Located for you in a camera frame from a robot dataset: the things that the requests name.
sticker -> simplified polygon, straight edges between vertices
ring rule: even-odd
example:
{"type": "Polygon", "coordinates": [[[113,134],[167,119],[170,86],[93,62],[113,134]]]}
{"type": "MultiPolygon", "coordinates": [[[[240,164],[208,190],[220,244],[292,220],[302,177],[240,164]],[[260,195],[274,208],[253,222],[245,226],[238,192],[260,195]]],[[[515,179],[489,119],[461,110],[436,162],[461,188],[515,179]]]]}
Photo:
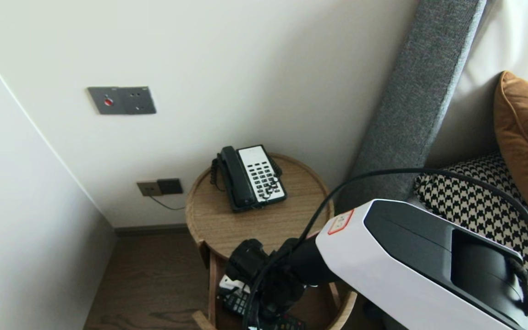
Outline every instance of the sticker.
{"type": "Polygon", "coordinates": [[[341,213],[335,219],[333,219],[333,224],[331,224],[331,227],[329,227],[329,232],[327,232],[328,235],[335,234],[336,232],[343,230],[347,226],[347,224],[350,222],[350,218],[354,214],[354,209],[349,212],[341,213]]]}

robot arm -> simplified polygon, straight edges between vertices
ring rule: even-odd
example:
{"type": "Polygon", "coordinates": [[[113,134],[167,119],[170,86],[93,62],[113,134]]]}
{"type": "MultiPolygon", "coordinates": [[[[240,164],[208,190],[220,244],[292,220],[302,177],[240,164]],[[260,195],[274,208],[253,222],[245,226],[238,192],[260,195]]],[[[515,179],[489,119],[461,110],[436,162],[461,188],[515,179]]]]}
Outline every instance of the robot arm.
{"type": "Polygon", "coordinates": [[[257,294],[263,322],[286,313],[306,286],[344,280],[398,329],[528,330],[520,255],[408,203],[370,201],[297,242],[268,256],[248,240],[231,255],[226,274],[249,285],[275,255],[289,255],[257,294]]]}

wooden floor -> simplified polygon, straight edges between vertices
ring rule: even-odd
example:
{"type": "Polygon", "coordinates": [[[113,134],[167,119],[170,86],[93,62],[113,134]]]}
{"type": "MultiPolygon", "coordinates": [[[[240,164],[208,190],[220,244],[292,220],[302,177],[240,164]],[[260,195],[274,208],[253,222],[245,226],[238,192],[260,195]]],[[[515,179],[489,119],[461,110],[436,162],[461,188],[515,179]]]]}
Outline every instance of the wooden floor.
{"type": "MultiPolygon", "coordinates": [[[[84,330],[198,329],[207,315],[208,271],[188,232],[118,240],[84,330]]],[[[344,330],[379,329],[356,303],[344,330]]]]}

gray upholstered headboard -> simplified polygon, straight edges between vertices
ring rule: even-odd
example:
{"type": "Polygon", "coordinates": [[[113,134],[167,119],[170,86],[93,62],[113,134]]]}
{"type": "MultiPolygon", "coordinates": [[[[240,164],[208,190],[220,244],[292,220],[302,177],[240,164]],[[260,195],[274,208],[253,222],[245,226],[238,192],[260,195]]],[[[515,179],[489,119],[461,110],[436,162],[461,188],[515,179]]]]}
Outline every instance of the gray upholstered headboard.
{"type": "MultiPolygon", "coordinates": [[[[350,177],[379,169],[423,167],[485,4],[486,0],[421,0],[350,177]]],[[[347,186],[336,211],[373,198],[405,200],[412,188],[410,175],[369,178],[347,186]]]]}

houndstooth pillow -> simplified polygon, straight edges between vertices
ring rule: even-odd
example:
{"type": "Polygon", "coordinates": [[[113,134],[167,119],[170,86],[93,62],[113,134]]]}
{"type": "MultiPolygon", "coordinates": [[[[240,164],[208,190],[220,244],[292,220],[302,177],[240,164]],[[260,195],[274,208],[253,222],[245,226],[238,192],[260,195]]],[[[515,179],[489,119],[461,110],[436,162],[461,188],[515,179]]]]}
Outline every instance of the houndstooth pillow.
{"type": "MultiPolygon", "coordinates": [[[[445,169],[488,182],[528,210],[499,152],[445,169]]],[[[435,215],[517,251],[528,270],[528,226],[505,200],[473,184],[427,174],[415,180],[415,195],[435,215]]]]}

